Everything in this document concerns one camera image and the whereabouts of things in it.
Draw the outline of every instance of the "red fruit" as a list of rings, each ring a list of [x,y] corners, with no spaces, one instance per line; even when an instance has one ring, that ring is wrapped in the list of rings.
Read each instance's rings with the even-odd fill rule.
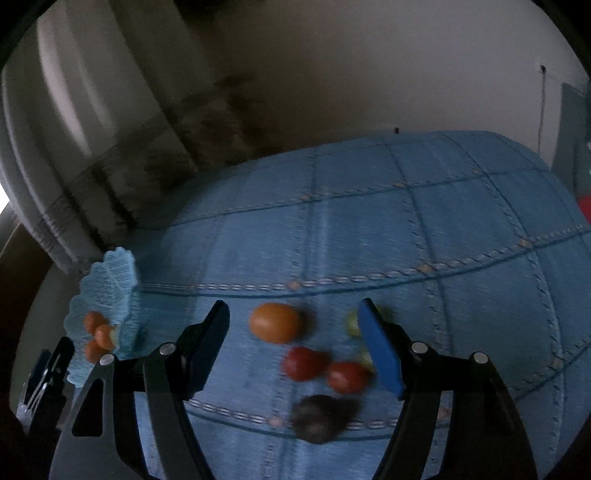
[[[359,393],[369,385],[371,372],[357,362],[334,362],[329,366],[329,387],[337,393]]]
[[[305,382],[318,377],[330,363],[330,355],[316,352],[305,346],[295,346],[283,359],[283,373],[296,382]]]

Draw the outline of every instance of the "silver screw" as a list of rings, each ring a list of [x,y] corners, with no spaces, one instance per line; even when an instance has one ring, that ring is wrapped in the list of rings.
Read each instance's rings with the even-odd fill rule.
[[[104,367],[105,365],[112,364],[113,360],[115,360],[115,357],[110,353],[107,353],[106,355],[100,357],[99,363]]]
[[[176,349],[177,347],[174,343],[165,343],[164,345],[160,345],[160,355],[170,355]]]
[[[488,362],[488,357],[482,352],[476,352],[474,354],[474,361],[477,364],[485,364]]]
[[[413,349],[413,352],[418,353],[419,355],[422,355],[423,353],[427,353],[427,351],[429,350],[429,347],[427,346],[426,343],[422,343],[422,342],[414,342],[410,348]]]

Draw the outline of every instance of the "blue fabric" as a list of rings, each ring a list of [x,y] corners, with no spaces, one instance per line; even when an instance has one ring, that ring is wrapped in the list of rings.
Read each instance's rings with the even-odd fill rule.
[[[209,382],[187,404],[217,478],[369,479],[400,413],[373,385],[338,441],[295,440],[292,403],[332,392],[323,379],[282,376],[289,347],[249,333],[265,301],[314,312],[301,343],[337,360],[360,347],[344,323],[364,297],[441,353],[486,352],[542,475],[591,410],[589,225],[541,159],[499,135],[361,139],[202,174],[147,211],[128,246],[142,279],[138,354],[202,321],[216,299],[230,307]],[[426,475],[437,472],[446,421]],[[157,472],[153,455],[149,464]]]

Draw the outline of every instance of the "dark floral curtain pattern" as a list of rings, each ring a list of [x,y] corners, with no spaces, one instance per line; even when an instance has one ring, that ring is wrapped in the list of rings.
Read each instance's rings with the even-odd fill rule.
[[[1,80],[0,181],[65,271],[199,171],[278,151],[248,75],[208,71],[172,2],[59,0]]]

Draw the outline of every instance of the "curtain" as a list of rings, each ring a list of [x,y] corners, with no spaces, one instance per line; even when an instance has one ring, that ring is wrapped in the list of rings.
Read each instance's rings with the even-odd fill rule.
[[[0,182],[54,262],[83,273],[168,189],[276,151],[248,83],[215,75],[171,0],[59,0],[2,71]]]

